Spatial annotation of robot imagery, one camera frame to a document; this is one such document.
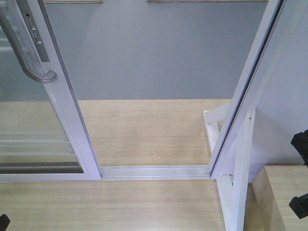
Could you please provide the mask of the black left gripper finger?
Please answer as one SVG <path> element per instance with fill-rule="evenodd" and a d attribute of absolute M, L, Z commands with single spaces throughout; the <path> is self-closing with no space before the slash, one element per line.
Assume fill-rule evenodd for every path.
<path fill-rule="evenodd" d="M 9 224 L 10 224 L 10 219 L 8 218 L 8 216 L 6 214 L 2 214 L 0 216 L 0 231 L 6 231 L 6 229 L 8 228 Z"/>

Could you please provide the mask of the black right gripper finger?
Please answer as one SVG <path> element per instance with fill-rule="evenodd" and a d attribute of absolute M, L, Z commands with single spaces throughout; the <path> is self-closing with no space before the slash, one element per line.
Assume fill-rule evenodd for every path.
<path fill-rule="evenodd" d="M 302 159 L 304 160 L 304 165 L 308 165 L 308 130 L 295 134 L 291 140 L 291 144 L 298 151 Z"/>
<path fill-rule="evenodd" d="M 289 203 L 290 208 L 294 211 L 299 219 L 308 216 L 308 194 L 300 197 L 293 197 Z"/>

